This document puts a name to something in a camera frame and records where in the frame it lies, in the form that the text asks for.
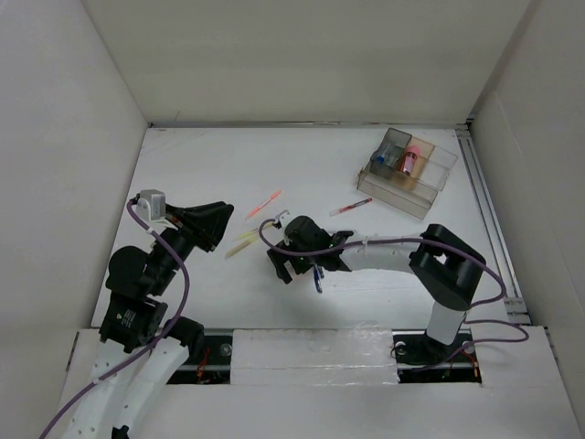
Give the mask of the blue ballpoint pen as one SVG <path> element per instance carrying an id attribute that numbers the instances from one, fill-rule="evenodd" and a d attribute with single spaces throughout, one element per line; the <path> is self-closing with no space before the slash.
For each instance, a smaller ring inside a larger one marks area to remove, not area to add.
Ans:
<path id="1" fill-rule="evenodd" d="M 315 286 L 316 292 L 318 294 L 321 294 L 323 292 L 323 286 L 322 286 L 323 279 L 320 279 L 319 273 L 317 271 L 317 267 L 318 267 L 318 265 L 315 265 L 313 267 L 314 286 Z"/>

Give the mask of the red gel pen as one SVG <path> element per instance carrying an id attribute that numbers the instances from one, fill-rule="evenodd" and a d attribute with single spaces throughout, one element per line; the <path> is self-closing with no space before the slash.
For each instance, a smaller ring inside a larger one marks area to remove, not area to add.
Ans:
<path id="1" fill-rule="evenodd" d="M 358 201 L 356 203 L 353 203 L 353 204 L 350 204 L 350 205 L 347 205 L 347 206 L 343 206 L 342 208 L 339 208 L 339 209 L 332 210 L 332 211 L 329 212 L 329 215 L 330 215 L 330 217 L 334 217 L 334 216 L 337 216 L 337 215 L 346 213 L 346 212 L 348 212 L 350 210 L 357 209 L 359 207 L 365 206 L 366 204 L 368 204 L 368 203 L 370 203 L 372 201 L 373 201 L 373 198 L 365 198 L 365 199 L 362 199 L 362 200 L 360 200 L 360 201 Z"/>

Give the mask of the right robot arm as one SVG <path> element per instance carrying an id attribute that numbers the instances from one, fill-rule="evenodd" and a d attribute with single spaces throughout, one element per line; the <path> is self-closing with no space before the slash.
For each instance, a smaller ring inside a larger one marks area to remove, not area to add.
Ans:
<path id="1" fill-rule="evenodd" d="M 396 342 L 394 354 L 412 366 L 446 360 L 457 349 L 463 320 L 483 274 L 485 258 L 440 224 L 419 236 L 368 238 L 353 230 L 329 233 L 307 216 L 279 220 L 282 240 L 267 255 L 285 284 L 294 274 L 382 270 L 414 275 L 433 299 L 431 318 L 422 336 Z"/>

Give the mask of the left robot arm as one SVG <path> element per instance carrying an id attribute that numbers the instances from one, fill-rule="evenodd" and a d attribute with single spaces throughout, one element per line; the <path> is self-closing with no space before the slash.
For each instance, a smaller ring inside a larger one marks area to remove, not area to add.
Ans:
<path id="1" fill-rule="evenodd" d="M 187 275 L 194 249 L 214 251 L 233 206 L 218 201 L 177 208 L 165 194 L 144 190 L 127 210 L 154 242 L 145 252 L 125 246 L 110 258 L 105 286 L 109 305 L 90 382 L 73 397 L 66 438 L 134 438 L 164 386 L 185 362 L 198 360 L 204 328 L 175 311 L 166 319 L 160 296 L 178 273 Z"/>

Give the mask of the white correction fluid bottle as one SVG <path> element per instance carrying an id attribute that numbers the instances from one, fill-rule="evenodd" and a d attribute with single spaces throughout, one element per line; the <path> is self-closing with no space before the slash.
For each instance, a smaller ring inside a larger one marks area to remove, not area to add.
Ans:
<path id="1" fill-rule="evenodd" d="M 393 141 L 383 142 L 378 147 L 376 152 L 371 156 L 371 160 L 376 163 L 384 164 L 388 160 L 388 157 L 393 148 L 394 148 Z"/>

